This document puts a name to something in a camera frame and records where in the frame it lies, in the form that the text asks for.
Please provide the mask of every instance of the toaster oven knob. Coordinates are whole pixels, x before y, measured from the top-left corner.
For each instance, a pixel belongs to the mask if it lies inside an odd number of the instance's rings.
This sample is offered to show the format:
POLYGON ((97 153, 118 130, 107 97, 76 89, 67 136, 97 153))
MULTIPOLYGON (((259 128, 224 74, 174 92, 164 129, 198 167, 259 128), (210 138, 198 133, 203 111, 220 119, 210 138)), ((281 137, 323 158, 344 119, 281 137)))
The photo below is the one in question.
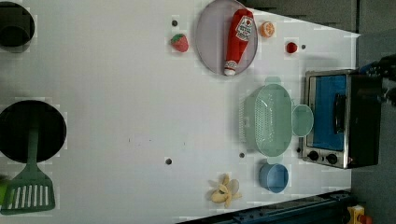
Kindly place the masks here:
POLYGON ((329 164, 334 165, 337 163, 337 156, 334 154, 330 154, 329 156, 326 157, 326 160, 329 162, 329 164))
POLYGON ((319 159, 319 154, 316 151, 311 151, 308 154, 309 159, 311 159, 311 161, 317 161, 319 159))

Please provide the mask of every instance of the strawberry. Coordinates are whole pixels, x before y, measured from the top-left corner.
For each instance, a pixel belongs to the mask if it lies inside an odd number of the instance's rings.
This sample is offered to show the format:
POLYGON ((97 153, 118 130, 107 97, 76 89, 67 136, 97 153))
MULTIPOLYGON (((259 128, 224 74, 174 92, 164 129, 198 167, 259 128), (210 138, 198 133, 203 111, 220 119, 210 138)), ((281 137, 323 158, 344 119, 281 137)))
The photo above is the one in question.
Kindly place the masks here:
POLYGON ((171 39, 171 45, 174 49, 180 52, 186 52, 189 49, 189 41, 187 40, 187 37, 182 34, 175 35, 171 39))

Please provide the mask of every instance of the bottle label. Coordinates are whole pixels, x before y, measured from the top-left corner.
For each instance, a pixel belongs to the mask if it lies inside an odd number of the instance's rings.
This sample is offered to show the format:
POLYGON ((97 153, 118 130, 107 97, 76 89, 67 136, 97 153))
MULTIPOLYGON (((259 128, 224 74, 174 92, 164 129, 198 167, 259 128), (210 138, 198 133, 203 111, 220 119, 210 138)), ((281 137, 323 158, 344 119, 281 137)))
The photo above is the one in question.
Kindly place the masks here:
POLYGON ((248 16, 243 16, 236 26, 236 37, 243 41, 248 41, 248 37, 251 35, 251 29, 253 26, 253 19, 248 16))

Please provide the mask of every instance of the green colander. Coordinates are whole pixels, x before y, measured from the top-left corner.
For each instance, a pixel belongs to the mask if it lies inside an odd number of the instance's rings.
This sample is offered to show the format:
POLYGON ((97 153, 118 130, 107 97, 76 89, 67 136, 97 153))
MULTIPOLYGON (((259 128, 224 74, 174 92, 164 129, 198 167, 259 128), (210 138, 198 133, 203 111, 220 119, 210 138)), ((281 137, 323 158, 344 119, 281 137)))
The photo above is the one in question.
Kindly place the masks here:
POLYGON ((265 86, 246 99, 244 108, 249 146, 268 157, 285 152, 292 136, 292 102, 289 93, 280 85, 280 78, 268 77, 265 86))

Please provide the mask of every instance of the spatula handle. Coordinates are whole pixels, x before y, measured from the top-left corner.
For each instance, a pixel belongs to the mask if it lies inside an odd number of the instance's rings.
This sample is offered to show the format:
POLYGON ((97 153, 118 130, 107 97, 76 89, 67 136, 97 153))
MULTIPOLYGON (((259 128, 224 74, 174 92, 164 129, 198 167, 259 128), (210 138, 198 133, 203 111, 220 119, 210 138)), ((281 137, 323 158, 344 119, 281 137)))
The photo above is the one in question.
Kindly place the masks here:
POLYGON ((38 130, 40 126, 39 111, 33 107, 30 112, 27 164, 37 164, 38 130))
POLYGON ((29 145, 27 152, 27 164, 37 164, 38 129, 29 130, 29 145))

